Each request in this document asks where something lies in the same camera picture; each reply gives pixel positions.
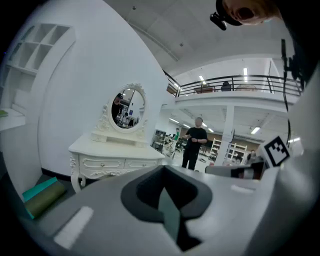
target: shelving unit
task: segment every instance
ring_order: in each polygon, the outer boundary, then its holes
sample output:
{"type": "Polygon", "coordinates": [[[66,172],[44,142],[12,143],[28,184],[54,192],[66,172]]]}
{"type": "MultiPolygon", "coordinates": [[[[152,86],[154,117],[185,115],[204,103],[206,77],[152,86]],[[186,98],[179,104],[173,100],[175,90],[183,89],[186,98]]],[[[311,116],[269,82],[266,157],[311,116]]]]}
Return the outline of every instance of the shelving unit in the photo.
{"type": "MultiPolygon", "coordinates": [[[[220,146],[221,146],[221,140],[214,139],[211,147],[210,155],[213,154],[217,156],[220,146]]],[[[230,145],[228,152],[226,153],[226,158],[229,160],[232,160],[239,156],[242,158],[241,163],[243,163],[246,158],[247,147],[248,146],[241,146],[237,143],[234,143],[234,144],[232,143],[230,145]]]]}
{"type": "Polygon", "coordinates": [[[17,42],[1,74],[1,109],[9,110],[9,115],[0,117],[0,131],[25,122],[30,92],[38,71],[50,50],[68,29],[70,27],[56,24],[36,24],[17,42]]]}

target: black t-shirt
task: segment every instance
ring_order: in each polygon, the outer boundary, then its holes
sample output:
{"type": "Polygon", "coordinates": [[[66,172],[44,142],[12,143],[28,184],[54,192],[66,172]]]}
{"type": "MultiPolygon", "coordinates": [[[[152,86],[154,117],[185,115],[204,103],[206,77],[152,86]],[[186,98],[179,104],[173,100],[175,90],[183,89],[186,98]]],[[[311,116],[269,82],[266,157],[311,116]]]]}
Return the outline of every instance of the black t-shirt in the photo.
{"type": "Polygon", "coordinates": [[[187,132],[186,135],[191,135],[191,138],[188,139],[188,142],[186,143],[185,148],[188,149],[189,151],[193,151],[195,153],[199,152],[199,149],[201,147],[201,143],[199,142],[192,142],[192,138],[198,139],[198,140],[203,140],[203,139],[208,139],[207,137],[207,132],[205,129],[202,128],[190,128],[187,132]]]}
{"type": "Polygon", "coordinates": [[[114,102],[112,103],[112,109],[111,109],[111,113],[112,113],[112,119],[116,122],[116,118],[120,112],[120,103],[117,105],[114,102]]]}
{"type": "Polygon", "coordinates": [[[317,1],[275,1],[284,24],[292,37],[294,52],[305,81],[311,78],[320,60],[319,40],[317,39],[319,15],[317,13],[318,8],[313,6],[316,2],[317,1]]]}

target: black railing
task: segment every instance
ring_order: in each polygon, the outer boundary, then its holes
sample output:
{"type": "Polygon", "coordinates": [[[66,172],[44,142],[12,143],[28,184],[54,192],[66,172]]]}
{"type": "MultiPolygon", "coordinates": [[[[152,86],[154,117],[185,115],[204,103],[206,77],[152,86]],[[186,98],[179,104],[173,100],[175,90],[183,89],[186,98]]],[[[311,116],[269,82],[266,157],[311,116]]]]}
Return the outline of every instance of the black railing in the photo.
{"type": "MultiPolygon", "coordinates": [[[[270,75],[231,75],[179,85],[168,73],[165,71],[164,73],[169,81],[167,91],[175,97],[241,91],[283,94],[283,77],[270,75]]],[[[300,82],[286,79],[285,93],[299,97],[302,93],[300,82]]]]}

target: black pants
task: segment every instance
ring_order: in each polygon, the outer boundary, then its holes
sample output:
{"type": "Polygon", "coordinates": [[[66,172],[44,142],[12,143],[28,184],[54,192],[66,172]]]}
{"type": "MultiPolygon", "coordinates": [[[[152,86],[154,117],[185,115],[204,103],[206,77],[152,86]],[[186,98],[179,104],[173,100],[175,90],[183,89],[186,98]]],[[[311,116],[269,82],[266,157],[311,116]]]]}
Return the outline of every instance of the black pants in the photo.
{"type": "Polygon", "coordinates": [[[197,159],[198,152],[190,151],[186,148],[183,153],[182,167],[187,168],[187,163],[189,161],[188,169],[195,170],[197,159]]]}

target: curved table leg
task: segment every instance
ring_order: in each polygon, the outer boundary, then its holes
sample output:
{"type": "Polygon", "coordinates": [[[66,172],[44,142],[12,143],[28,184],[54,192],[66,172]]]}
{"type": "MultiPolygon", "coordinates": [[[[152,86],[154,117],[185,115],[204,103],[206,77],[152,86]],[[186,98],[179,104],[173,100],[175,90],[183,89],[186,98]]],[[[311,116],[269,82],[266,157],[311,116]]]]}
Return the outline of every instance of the curved table leg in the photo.
{"type": "Polygon", "coordinates": [[[74,171],[71,174],[71,184],[76,193],[79,193],[81,191],[81,188],[79,185],[79,178],[82,179],[81,186],[84,187],[86,185],[86,177],[83,174],[76,171],[74,171]]]}

